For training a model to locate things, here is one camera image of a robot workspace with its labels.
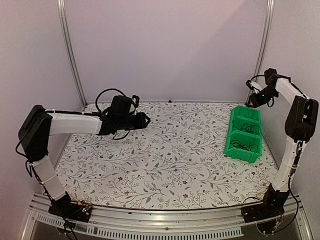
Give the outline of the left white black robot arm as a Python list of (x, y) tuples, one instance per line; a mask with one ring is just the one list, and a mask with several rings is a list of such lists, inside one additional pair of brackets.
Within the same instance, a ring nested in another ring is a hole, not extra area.
[(35, 105), (18, 131), (15, 152), (26, 159), (25, 168), (30, 177), (35, 176), (43, 186), (51, 204), (63, 216), (74, 213), (69, 194), (59, 181), (49, 158), (49, 138), (64, 134), (91, 134), (115, 136), (118, 131), (129, 133), (145, 129), (151, 119), (144, 112), (137, 112), (140, 98), (126, 96), (116, 90), (111, 104), (106, 109), (96, 108), (94, 112), (49, 110)]

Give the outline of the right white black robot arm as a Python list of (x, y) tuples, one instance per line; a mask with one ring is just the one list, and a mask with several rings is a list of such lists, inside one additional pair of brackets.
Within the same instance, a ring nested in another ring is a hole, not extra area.
[(262, 77), (265, 80), (264, 88), (254, 81), (255, 76), (246, 81), (246, 86), (252, 90), (246, 106), (258, 108), (268, 105), (279, 96), (283, 96), (290, 105), (284, 123), (286, 134), (284, 155), (278, 173), (258, 208), (262, 218), (269, 218), (284, 206), (291, 194), (291, 181), (299, 166), (301, 155), (316, 130), (319, 103), (305, 95), (289, 76), (278, 74), (276, 69), (267, 69)]

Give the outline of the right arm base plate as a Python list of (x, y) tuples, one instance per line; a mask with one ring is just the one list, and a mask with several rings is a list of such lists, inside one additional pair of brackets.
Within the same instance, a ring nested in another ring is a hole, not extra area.
[(258, 201), (262, 201), (256, 197), (247, 197), (241, 204), (240, 212), (244, 219), (245, 223), (252, 223), (260, 221), (260, 223), (256, 223), (257, 230), (264, 236), (272, 236), (276, 233), (279, 233), (286, 228), (288, 228), (296, 219), (299, 211), (299, 201), (294, 196), (293, 199), (296, 203), (295, 213), (293, 218), (282, 228), (280, 225), (284, 221), (284, 208), (267, 208), (263, 207), (263, 203), (256, 203), (254, 205), (245, 206), (245, 202), (249, 199), (254, 199)]

